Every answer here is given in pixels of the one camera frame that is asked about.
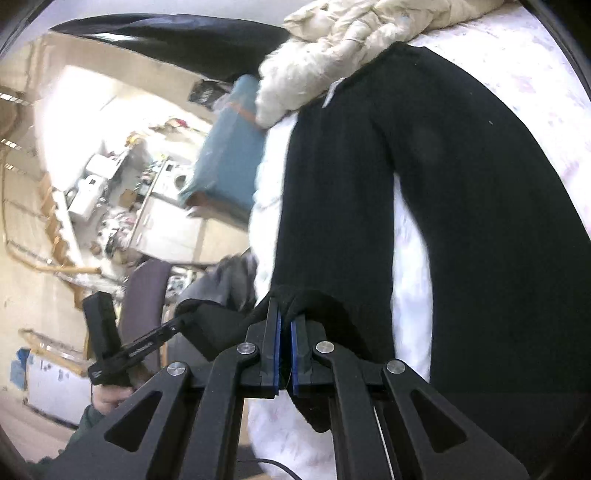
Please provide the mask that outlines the person's left hand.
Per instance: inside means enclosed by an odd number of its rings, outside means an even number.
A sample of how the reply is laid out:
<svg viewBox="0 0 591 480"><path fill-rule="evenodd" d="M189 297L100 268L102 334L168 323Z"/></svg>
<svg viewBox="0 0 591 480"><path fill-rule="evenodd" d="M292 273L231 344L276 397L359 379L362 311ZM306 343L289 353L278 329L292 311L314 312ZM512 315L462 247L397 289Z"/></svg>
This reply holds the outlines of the person's left hand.
<svg viewBox="0 0 591 480"><path fill-rule="evenodd" d="M92 406L102 415L108 415L151 378L143 368L130 373L130 386L97 385L92 388Z"/></svg>

